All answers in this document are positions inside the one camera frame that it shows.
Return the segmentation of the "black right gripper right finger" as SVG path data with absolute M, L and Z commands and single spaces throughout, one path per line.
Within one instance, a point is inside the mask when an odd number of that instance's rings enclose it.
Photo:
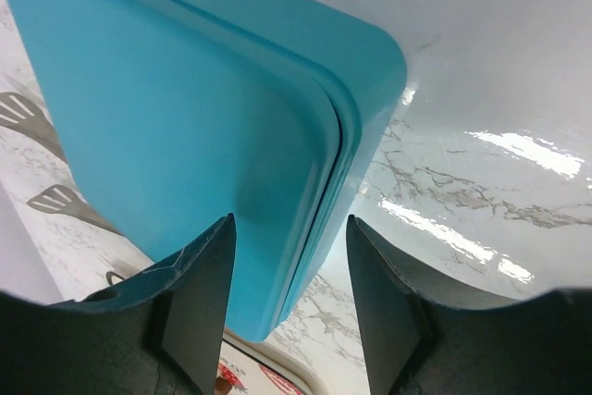
M 351 285 L 374 394 L 587 394 L 591 292 L 514 300 L 452 278 L 350 216 Z

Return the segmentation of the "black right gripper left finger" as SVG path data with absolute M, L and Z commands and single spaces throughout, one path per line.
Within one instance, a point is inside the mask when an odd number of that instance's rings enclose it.
M 210 394 L 236 249 L 233 216 L 80 302 L 1 297 L 5 394 Z

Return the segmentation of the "teal box lid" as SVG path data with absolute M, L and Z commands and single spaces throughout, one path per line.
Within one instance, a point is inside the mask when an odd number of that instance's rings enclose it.
M 226 323 L 265 339 L 340 153 L 324 89 L 174 0 L 7 1 L 84 197 L 155 261 L 234 215 Z

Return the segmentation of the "metal tongs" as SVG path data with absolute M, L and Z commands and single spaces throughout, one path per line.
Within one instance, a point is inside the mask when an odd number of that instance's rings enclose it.
M 120 240 L 72 178 L 44 103 L 1 91 L 1 181 L 34 241 Z

